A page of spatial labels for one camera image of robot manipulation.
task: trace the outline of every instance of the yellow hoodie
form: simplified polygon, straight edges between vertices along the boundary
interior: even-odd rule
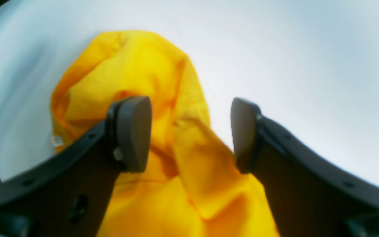
[[[262,185],[210,129],[191,60],[155,33],[102,33],[68,69],[51,99],[57,152],[135,95],[152,101],[147,169],[118,177],[98,237],[279,236]]]

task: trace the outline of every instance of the clothing tag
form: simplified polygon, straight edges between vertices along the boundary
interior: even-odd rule
[[[54,147],[60,147],[63,146],[63,140],[61,136],[52,136],[51,142]]]

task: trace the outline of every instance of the white surface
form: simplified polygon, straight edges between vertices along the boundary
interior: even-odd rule
[[[53,154],[51,91],[92,38],[132,29],[188,53],[229,147],[241,96],[379,184],[379,1],[363,0],[11,0],[0,9],[2,179]]]

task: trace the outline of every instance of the black plastic arm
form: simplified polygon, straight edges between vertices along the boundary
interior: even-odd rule
[[[151,123],[148,97],[114,103],[63,152],[0,183],[0,234],[94,237],[119,174],[145,170]]]

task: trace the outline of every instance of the yellow cloth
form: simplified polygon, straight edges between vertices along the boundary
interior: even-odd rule
[[[54,135],[68,146],[135,95],[152,101],[147,169],[117,179],[98,237],[278,236],[262,185],[210,129],[191,60],[155,33],[93,40],[54,90]]]

